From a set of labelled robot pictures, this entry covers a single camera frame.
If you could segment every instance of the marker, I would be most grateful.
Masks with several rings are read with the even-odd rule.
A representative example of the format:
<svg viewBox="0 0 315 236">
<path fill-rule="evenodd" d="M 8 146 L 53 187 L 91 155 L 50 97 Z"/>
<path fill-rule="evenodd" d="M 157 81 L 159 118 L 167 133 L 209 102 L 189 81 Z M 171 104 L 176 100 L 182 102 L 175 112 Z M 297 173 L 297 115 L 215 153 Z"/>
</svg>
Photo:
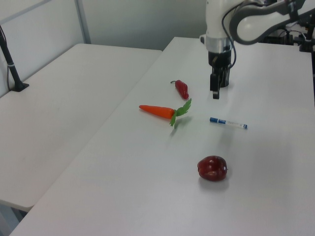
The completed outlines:
<svg viewBox="0 0 315 236">
<path fill-rule="evenodd" d="M 217 119 L 217 118 L 213 118 L 213 117 L 210 117 L 210 122 L 247 129 L 246 124 L 238 124 L 238 123 L 234 123 L 234 122 L 230 122 L 230 121 L 226 121 L 226 120 L 222 120 L 222 119 Z"/>
</svg>

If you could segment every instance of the carrot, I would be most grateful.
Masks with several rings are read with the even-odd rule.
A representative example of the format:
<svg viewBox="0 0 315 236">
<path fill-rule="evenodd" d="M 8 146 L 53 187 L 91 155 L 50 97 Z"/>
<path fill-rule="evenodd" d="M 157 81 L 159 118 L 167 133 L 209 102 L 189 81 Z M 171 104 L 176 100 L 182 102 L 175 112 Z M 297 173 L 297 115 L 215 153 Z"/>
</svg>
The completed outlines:
<svg viewBox="0 0 315 236">
<path fill-rule="evenodd" d="M 168 108 L 168 107 L 156 107 L 156 106 L 140 105 L 139 108 L 142 109 L 143 111 L 149 112 L 153 115 L 167 118 L 167 119 L 172 119 L 172 116 L 175 113 L 174 109 Z"/>
<path fill-rule="evenodd" d="M 148 106 L 148 105 L 140 105 L 139 108 L 143 111 L 151 113 L 153 115 L 171 119 L 170 125 L 174 126 L 176 117 L 182 116 L 188 112 L 188 109 L 191 105 L 191 99 L 189 99 L 184 106 L 180 107 L 177 110 L 168 107 L 157 107 L 157 106 Z"/>
</svg>

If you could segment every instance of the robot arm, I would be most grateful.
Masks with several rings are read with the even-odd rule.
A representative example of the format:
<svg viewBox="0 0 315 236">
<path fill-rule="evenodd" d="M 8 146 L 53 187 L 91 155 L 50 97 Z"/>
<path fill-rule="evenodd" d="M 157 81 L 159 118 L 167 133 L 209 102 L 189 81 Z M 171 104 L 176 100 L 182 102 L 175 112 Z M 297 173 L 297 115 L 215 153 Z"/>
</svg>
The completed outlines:
<svg viewBox="0 0 315 236">
<path fill-rule="evenodd" d="M 313 12 L 314 0 L 283 0 L 270 5 L 262 0 L 207 0 L 205 44 L 212 66 L 213 98 L 219 99 L 220 88 L 229 84 L 235 63 L 231 64 L 233 40 L 246 45 L 257 43 L 278 27 Z"/>
</svg>

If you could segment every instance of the red apple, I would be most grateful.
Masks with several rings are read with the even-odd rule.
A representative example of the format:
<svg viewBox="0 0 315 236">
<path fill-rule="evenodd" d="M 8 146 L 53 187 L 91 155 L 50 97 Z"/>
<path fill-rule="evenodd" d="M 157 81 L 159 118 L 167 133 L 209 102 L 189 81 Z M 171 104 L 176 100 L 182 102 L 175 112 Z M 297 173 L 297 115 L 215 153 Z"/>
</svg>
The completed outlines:
<svg viewBox="0 0 315 236">
<path fill-rule="evenodd" d="M 220 181 L 226 177 L 226 161 L 220 156 L 207 156 L 199 161 L 197 167 L 199 175 L 204 179 Z"/>
</svg>

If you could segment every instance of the white wall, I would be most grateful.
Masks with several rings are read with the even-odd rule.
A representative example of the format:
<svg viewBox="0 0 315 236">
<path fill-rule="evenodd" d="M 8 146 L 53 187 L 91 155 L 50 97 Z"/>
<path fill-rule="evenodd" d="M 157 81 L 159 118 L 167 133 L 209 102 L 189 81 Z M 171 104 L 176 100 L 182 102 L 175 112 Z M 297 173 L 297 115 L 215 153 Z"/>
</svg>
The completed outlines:
<svg viewBox="0 0 315 236">
<path fill-rule="evenodd" d="M 0 0 L 0 22 L 13 19 L 50 0 Z"/>
<path fill-rule="evenodd" d="M 206 32 L 206 0 L 78 0 L 92 44 L 163 50 Z"/>
<path fill-rule="evenodd" d="M 49 1 L 1 26 L 22 81 L 75 44 L 84 42 L 75 0 Z M 11 74 L 10 81 L 14 86 Z M 5 93 L 6 61 L 0 50 L 0 97 Z"/>
</svg>

